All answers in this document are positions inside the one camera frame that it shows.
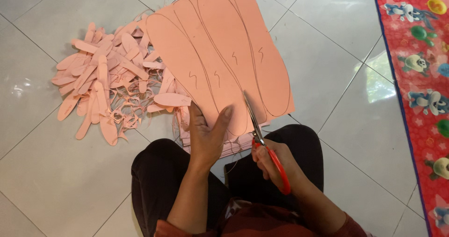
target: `scissors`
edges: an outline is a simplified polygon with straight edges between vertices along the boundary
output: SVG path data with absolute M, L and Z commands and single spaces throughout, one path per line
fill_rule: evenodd
M 259 124 L 257 123 L 257 120 L 255 119 L 254 112 L 251 108 L 251 104 L 248 101 L 248 98 L 246 97 L 245 92 L 243 93 L 243 98 L 245 99 L 246 107 L 248 108 L 248 112 L 250 113 L 251 121 L 254 126 L 254 131 L 252 131 L 252 134 L 254 136 L 252 144 L 253 145 L 256 144 L 256 148 L 259 146 L 264 146 L 267 148 L 268 154 L 270 155 L 272 162 L 277 167 L 279 174 L 281 175 L 281 178 L 282 178 L 284 187 L 282 189 L 279 188 L 279 190 L 282 192 L 282 194 L 288 195 L 288 194 L 290 194 L 290 183 L 288 182 L 287 174 L 285 173 L 284 167 L 280 163 L 280 161 L 279 161 L 278 157 L 276 156 L 276 154 L 274 153 L 274 151 L 272 149 L 269 149 L 268 146 L 265 144 L 264 139 L 262 137 L 261 129 L 259 128 Z

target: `hand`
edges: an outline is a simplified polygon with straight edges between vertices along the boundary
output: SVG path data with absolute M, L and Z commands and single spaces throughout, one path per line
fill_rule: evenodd
M 190 163 L 199 171 L 210 171 L 223 151 L 223 140 L 232 117 L 232 107 L 224 108 L 218 115 L 213 128 L 206 124 L 206 119 L 194 102 L 188 108 L 190 112 Z
M 278 159 L 287 174 L 292 193 L 297 193 L 301 189 L 302 183 L 308 179 L 296 163 L 290 149 L 283 143 L 277 143 L 269 139 L 264 139 L 264 142 L 267 144 L 268 148 L 272 149 L 278 156 Z M 253 157 L 253 161 L 255 161 L 259 169 L 261 169 L 264 179 L 271 179 L 271 181 L 279 189 L 283 188 L 282 178 L 278 169 L 272 162 L 270 155 L 268 154 L 268 150 L 263 146 L 259 146 L 256 149 L 255 145 L 253 145 L 251 148 L 251 155 Z

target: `scissor blade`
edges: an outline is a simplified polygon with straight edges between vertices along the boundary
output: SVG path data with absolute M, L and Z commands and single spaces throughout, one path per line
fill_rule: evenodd
M 246 107 L 248 109 L 248 112 L 250 113 L 251 121 L 254 126 L 254 132 L 257 135 L 257 139 L 260 140 L 262 138 L 262 132 L 261 132 L 261 129 L 259 128 L 259 124 L 257 123 L 257 120 L 255 119 L 254 111 L 251 108 L 251 104 L 248 100 L 246 91 L 243 92 L 243 98 L 245 99 Z

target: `black pants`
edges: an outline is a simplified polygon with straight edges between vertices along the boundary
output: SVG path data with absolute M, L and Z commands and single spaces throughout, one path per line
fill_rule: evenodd
M 265 138 L 285 143 L 308 179 L 323 191 L 323 154 L 317 134 L 305 125 L 286 125 Z M 132 164 L 132 205 L 145 237 L 152 237 L 158 219 L 166 219 L 187 171 L 190 155 L 169 139 L 158 139 Z M 299 212 L 292 195 L 283 195 L 248 155 L 225 166 L 229 189 L 209 172 L 207 228 L 215 228 L 232 197 Z

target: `red play mat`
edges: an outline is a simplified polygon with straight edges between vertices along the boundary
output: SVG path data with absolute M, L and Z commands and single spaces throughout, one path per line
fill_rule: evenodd
M 430 236 L 449 235 L 449 0 L 376 0 Z

